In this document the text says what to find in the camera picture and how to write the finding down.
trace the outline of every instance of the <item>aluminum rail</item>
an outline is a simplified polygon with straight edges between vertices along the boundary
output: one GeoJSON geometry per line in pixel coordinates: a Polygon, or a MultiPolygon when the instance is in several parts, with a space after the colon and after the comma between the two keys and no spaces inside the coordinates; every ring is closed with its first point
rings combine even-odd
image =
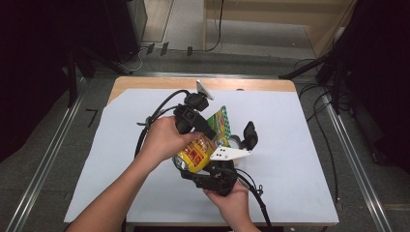
{"type": "Polygon", "coordinates": [[[61,144],[66,137],[66,134],[70,128],[70,125],[73,122],[73,118],[82,102],[83,95],[88,85],[87,80],[82,77],[79,81],[80,91],[78,93],[78,97],[73,103],[71,108],[68,108],[63,120],[61,121],[57,131],[54,133],[54,136],[48,145],[47,150],[45,151],[44,157],[37,168],[36,173],[34,174],[30,185],[24,192],[18,207],[15,211],[15,214],[10,221],[9,226],[7,227],[7,232],[18,232],[22,231],[22,228],[30,215],[31,210],[37,200],[37,197],[42,190],[43,184],[45,179],[48,175],[49,170],[51,169],[52,164],[54,163],[55,158],[60,150],[61,144]]]}
{"type": "MultiPolygon", "coordinates": [[[[330,95],[325,95],[323,98],[324,102],[330,102],[330,95]]],[[[374,224],[376,225],[377,231],[380,232],[391,232],[393,231],[392,226],[389,224],[389,220],[385,214],[383,206],[379,201],[379,198],[371,185],[371,182],[362,166],[358,154],[353,146],[353,143],[347,133],[345,126],[340,115],[337,115],[332,107],[327,107],[329,116],[335,126],[337,131],[337,136],[340,139],[343,150],[347,156],[347,159],[352,168],[353,174],[356,177],[359,188],[362,191],[362,195],[365,199],[367,207],[373,217],[374,224]]]]}

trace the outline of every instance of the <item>person's left hand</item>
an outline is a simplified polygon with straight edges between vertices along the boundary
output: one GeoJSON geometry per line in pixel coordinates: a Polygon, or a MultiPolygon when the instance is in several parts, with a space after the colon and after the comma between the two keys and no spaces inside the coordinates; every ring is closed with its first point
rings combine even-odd
{"type": "Polygon", "coordinates": [[[138,155],[147,156],[155,165],[158,165],[163,160],[177,155],[191,141],[201,136],[200,132],[180,134],[175,124],[176,119],[173,116],[157,119],[148,130],[138,155]]]}

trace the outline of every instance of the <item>green package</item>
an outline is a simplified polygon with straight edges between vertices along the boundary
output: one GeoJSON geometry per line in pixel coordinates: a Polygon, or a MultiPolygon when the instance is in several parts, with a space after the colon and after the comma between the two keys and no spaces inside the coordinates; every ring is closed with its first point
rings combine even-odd
{"type": "Polygon", "coordinates": [[[228,115],[226,113],[226,106],[224,105],[218,112],[216,112],[208,120],[208,125],[214,130],[217,135],[212,140],[216,147],[219,145],[224,147],[230,147],[228,140],[231,137],[231,131],[229,127],[228,115]]]}

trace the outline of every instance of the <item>white bracket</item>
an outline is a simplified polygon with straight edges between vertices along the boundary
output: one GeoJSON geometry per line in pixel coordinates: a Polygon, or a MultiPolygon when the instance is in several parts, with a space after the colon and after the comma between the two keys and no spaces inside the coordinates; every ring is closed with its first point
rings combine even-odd
{"type": "Polygon", "coordinates": [[[252,155],[252,151],[219,146],[211,155],[211,160],[234,160],[252,155]]]}

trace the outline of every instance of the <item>wrist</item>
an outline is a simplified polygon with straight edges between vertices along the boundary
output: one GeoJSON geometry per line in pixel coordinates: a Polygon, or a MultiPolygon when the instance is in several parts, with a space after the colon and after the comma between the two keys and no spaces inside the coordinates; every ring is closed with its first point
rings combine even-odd
{"type": "Polygon", "coordinates": [[[135,168],[139,169],[140,171],[149,174],[154,171],[154,169],[156,169],[160,163],[160,161],[154,160],[149,156],[145,156],[140,153],[133,160],[132,166],[135,166],[135,168]]]}
{"type": "Polygon", "coordinates": [[[251,221],[243,221],[238,225],[231,226],[234,232],[256,232],[260,231],[251,221]]]}

